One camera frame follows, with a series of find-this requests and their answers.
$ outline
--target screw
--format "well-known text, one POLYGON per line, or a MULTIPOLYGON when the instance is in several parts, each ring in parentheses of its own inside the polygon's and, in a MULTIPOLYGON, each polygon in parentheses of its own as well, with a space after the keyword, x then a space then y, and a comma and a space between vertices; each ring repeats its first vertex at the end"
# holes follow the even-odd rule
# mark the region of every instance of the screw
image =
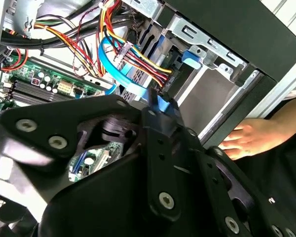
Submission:
POLYGON ((296 235, 290 229, 286 228, 285 230, 286 230, 286 233, 288 233, 289 237, 296 237, 296 235))
POLYGON ((126 107, 126 104, 125 104, 123 101, 118 100, 117 103, 118 103, 120 106, 126 107))
POLYGON ((282 232, 280 231, 279 228, 277 228, 275 225, 272 226, 273 232, 278 236, 278 237, 283 237, 282 232))
POLYGON ((159 194, 160 203, 167 209, 171 210, 174 207, 174 200, 170 194, 162 192, 159 194))
POLYGON ((240 231, 239 226, 233 218, 231 218, 230 216, 227 216, 225 218, 225 223, 232 232, 234 232, 236 235, 239 234, 239 231, 240 231))
POLYGON ((214 151, 219 156, 222 156, 223 155, 222 151, 220 149, 218 149, 218 148, 215 148, 214 151))
POLYGON ((48 143, 52 148, 55 148, 58 150, 65 148, 68 144, 66 139, 60 136, 52 136, 51 138, 48 139, 48 143))
POLYGON ((156 114, 153 112, 153 111, 151 111, 151 110, 149 110, 148 111, 151 115, 153 115, 153 116, 155 116, 156 114))
POLYGON ((37 124, 30 119, 21 119, 17 121, 16 128, 23 132, 33 132, 37 129, 37 124))

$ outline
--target finger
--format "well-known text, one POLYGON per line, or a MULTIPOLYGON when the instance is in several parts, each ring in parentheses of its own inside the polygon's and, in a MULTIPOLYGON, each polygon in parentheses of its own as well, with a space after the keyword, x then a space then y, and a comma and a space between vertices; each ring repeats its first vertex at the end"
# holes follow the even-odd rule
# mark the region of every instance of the finger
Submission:
POLYGON ((244 157, 241 149, 229 149, 224 151, 232 160, 237 160, 244 157))
POLYGON ((240 143, 239 140, 223 141, 222 143, 220 143, 219 148, 223 150, 234 149, 234 148, 241 149, 242 144, 240 143))
POLYGON ((248 120, 247 119, 245 119, 241 123, 239 123, 238 126, 236 126, 234 130, 244 129, 246 125, 248 125, 248 120))
POLYGON ((244 130, 233 130, 225 139, 224 141, 233 141, 244 136, 244 130))

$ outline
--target motherboard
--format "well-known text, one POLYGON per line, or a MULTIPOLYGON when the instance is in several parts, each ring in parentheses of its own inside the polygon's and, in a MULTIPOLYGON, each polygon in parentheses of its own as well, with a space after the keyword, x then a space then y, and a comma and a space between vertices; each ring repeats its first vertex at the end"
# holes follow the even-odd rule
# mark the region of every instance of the motherboard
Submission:
MULTIPOLYGON (((6 67, 18 57, 10 55, 6 67)), ((2 73, 0 79, 0 114, 5 110, 49 102, 99 96, 102 89, 82 77, 70 77, 30 60, 18 70, 2 73)), ((71 182, 96 172, 120 158, 122 144, 111 142, 105 147, 88 150, 73 157, 69 164, 71 182)))

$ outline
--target cable tie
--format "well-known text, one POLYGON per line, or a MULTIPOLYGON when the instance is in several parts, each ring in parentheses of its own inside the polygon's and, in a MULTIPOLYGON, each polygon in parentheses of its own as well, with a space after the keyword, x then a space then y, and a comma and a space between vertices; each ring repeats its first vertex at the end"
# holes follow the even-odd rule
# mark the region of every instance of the cable tie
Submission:
POLYGON ((103 11, 107 11, 108 8, 103 5, 103 2, 99 2, 99 8, 101 8, 103 11))
POLYGON ((45 52, 44 47, 43 47, 43 40, 39 39, 39 42, 40 42, 40 56, 43 56, 43 54, 45 52))
POLYGON ((5 54, 4 52, 2 53, 2 55, 3 55, 5 58, 7 58, 7 57, 10 56, 10 55, 8 55, 8 54, 5 54))

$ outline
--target ram slot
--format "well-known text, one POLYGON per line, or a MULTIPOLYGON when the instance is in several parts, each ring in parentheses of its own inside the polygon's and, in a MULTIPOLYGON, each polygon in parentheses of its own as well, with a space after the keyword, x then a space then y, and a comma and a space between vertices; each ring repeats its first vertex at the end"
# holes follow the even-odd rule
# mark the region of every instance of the ram slot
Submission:
POLYGON ((12 92, 10 94, 10 98, 15 100, 15 101, 19 101, 28 105, 39 105, 39 104, 44 104, 47 103, 46 101, 42 101, 18 92, 12 92))
POLYGON ((54 94, 52 92, 46 91, 33 85, 26 84, 18 80, 16 80, 13 84, 13 91, 23 92, 25 94, 37 97, 38 99, 45 100, 46 102, 57 102, 72 99, 72 97, 54 94))

